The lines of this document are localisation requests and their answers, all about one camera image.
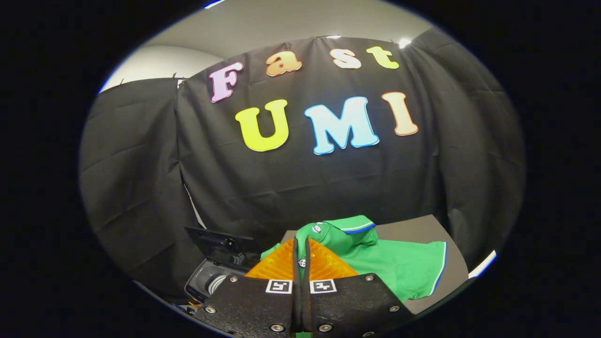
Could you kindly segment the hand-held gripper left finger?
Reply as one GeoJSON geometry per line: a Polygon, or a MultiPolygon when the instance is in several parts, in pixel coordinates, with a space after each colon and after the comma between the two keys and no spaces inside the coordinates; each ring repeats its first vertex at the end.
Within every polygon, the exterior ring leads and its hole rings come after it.
{"type": "Polygon", "coordinates": [[[244,276],[224,276],[198,308],[196,321],[228,337],[294,338],[302,331],[297,253],[292,238],[244,276]]]}

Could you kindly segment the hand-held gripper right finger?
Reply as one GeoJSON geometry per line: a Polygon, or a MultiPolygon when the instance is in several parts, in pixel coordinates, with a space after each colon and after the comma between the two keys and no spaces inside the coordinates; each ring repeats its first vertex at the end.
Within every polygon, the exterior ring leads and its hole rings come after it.
{"type": "Polygon", "coordinates": [[[315,240],[305,248],[302,330],[312,338],[382,338],[414,319],[378,274],[359,274],[315,240]]]}

